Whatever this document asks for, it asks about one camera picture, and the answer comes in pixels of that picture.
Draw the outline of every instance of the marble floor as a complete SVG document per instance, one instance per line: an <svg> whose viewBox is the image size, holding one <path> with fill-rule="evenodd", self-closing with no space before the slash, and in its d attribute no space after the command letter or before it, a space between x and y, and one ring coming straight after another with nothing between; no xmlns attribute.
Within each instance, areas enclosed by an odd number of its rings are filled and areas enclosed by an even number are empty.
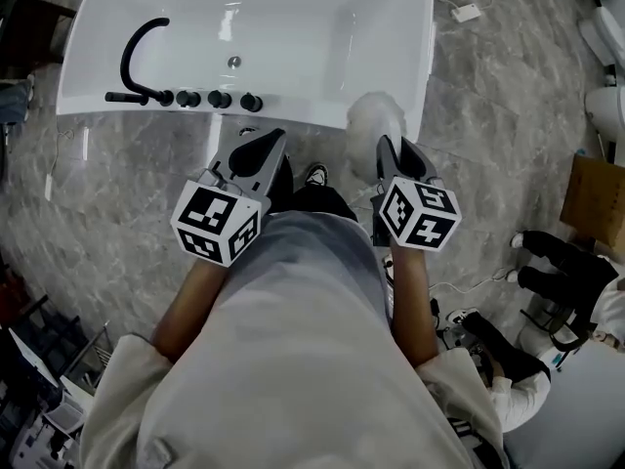
<svg viewBox="0 0 625 469"><path fill-rule="evenodd" d="M81 0L49 0L77 9ZM488 0L451 0L457 4ZM418 143L459 198L464 221L443 252L429 255L431 282L468 288L519 260L512 233L536 228L567 235L559 215L572 156L597 154L584 93L602 69L577 21L592 0L495 0L477 21L459 25L436 2L437 43ZM148 335L170 304L192 259L169 218L189 177L206 164L209 115L98 113L56 120L61 68L35 71L30 118L9 139L0 191L0 248L34 296L81 317L88 332L110 320L113 338ZM223 118L222 137L244 126L284 126L296 173L329 164L333 184L370 228L375 192L342 172L342 131L267 120ZM83 149L83 130L88 145ZM52 199L45 176L55 159ZM531 295L505 282L470 294L433 291L443 312L480 306L512 335Z"/></svg>

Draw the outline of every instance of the sneaker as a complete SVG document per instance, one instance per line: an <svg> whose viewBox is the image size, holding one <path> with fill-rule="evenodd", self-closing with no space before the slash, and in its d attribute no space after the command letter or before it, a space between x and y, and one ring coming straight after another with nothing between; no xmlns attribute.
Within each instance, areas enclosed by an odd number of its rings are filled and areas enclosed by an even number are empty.
<svg viewBox="0 0 625 469"><path fill-rule="evenodd" d="M508 283L516 283L519 281L519 271L511 270L506 273L506 281Z"/></svg>
<svg viewBox="0 0 625 469"><path fill-rule="evenodd" d="M305 186L327 186L328 169L323 163L314 163L304 182Z"/></svg>
<svg viewBox="0 0 625 469"><path fill-rule="evenodd" d="M513 248L522 248L523 247L523 233L515 234L510 240L510 246Z"/></svg>
<svg viewBox="0 0 625 469"><path fill-rule="evenodd" d="M447 321L451 324L460 324L465 320L468 315L472 315L473 313L479 313L478 309L469 308L452 311L447 315Z"/></svg>

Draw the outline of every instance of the cardboard box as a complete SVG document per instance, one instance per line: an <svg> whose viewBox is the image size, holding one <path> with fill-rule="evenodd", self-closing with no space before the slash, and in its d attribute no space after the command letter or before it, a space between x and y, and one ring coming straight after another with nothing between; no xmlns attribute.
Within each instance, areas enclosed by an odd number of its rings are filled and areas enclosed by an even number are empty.
<svg viewBox="0 0 625 469"><path fill-rule="evenodd" d="M560 220L625 252L625 168L576 154Z"/></svg>

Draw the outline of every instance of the white bathtub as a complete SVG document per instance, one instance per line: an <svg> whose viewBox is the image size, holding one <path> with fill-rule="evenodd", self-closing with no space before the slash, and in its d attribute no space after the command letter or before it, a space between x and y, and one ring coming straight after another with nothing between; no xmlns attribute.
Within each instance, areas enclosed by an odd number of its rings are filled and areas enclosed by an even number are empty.
<svg viewBox="0 0 625 469"><path fill-rule="evenodd" d="M166 109L249 114L239 100L263 99L259 116L344 127L348 107L370 91L391 94L418 132L431 62L433 0L84 0L71 32L57 114ZM108 103L128 92L119 74L129 38L150 31L132 59L133 79L155 90L198 92L198 107ZM241 57L231 69L229 58ZM232 105L214 109L212 90Z"/></svg>

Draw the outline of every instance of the white fluffy object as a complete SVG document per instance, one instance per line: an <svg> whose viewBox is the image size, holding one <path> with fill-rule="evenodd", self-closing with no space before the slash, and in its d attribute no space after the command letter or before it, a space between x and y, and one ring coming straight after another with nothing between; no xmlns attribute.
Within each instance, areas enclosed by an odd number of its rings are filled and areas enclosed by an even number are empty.
<svg viewBox="0 0 625 469"><path fill-rule="evenodd" d="M348 110L347 158L354 174L369 185L378 182L376 147L389 136L397 157L406 134L403 110L385 92L369 92Z"/></svg>

